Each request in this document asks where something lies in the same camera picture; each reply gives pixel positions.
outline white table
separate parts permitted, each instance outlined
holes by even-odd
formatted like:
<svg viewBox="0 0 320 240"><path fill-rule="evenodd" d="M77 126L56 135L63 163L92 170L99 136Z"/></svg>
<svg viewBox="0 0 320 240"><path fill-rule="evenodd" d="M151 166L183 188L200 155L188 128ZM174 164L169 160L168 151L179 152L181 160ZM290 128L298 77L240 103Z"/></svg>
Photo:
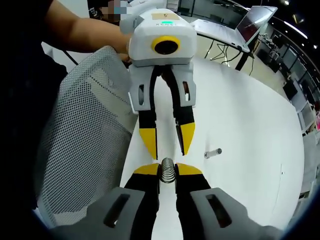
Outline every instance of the white table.
<svg viewBox="0 0 320 240"><path fill-rule="evenodd" d="M182 156L166 83L155 84L159 162L172 158L199 168L212 188L221 188L262 226L285 229L296 208L304 174L304 145L295 108L268 86L227 66L195 57L197 86L194 137ZM137 123L120 186L152 160ZM222 149L210 159L204 152ZM160 209L152 239L182 239L175 186L160 186Z"/></svg>

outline metal spring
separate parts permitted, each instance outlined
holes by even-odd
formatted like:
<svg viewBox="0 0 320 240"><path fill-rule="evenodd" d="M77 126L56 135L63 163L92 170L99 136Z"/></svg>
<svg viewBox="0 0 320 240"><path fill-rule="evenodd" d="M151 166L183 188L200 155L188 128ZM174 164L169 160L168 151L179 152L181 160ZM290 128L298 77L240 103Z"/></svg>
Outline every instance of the metal spring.
<svg viewBox="0 0 320 240"><path fill-rule="evenodd" d="M171 158L164 158L161 162L160 180L165 184L170 184L176 180L175 164Z"/></svg>

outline ceiling light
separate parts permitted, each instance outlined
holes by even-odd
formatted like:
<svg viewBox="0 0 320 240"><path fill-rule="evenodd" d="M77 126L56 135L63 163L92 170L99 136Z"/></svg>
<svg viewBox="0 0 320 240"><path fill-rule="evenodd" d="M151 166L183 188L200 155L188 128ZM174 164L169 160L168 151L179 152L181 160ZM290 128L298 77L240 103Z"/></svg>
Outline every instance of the ceiling light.
<svg viewBox="0 0 320 240"><path fill-rule="evenodd" d="M283 21L286 25L288 25L290 28L292 28L293 30L297 31L299 34L301 34L305 39L308 39L307 35L305 35L302 31L300 31L298 28L296 28L295 26L292 26L290 23Z"/></svg>

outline small metal cylinder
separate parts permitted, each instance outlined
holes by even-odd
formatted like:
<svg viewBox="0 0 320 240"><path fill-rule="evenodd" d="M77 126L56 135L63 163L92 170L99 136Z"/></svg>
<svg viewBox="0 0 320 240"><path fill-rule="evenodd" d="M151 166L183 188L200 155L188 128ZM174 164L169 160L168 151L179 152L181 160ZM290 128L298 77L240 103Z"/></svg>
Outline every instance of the small metal cylinder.
<svg viewBox="0 0 320 240"><path fill-rule="evenodd" d="M215 155L219 155L222 153L222 149L221 148L217 148L216 150L213 150L213 151L206 151L204 153L204 158L205 159L209 159Z"/></svg>

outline office chair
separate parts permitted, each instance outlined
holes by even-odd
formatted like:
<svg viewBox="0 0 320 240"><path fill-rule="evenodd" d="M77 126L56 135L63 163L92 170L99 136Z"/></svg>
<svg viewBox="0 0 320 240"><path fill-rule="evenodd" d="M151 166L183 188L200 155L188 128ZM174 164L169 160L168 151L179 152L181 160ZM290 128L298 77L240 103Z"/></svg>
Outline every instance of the office chair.
<svg viewBox="0 0 320 240"><path fill-rule="evenodd" d="M106 46L62 81L34 171L37 204L49 228L71 225L120 184L137 116L130 75Z"/></svg>

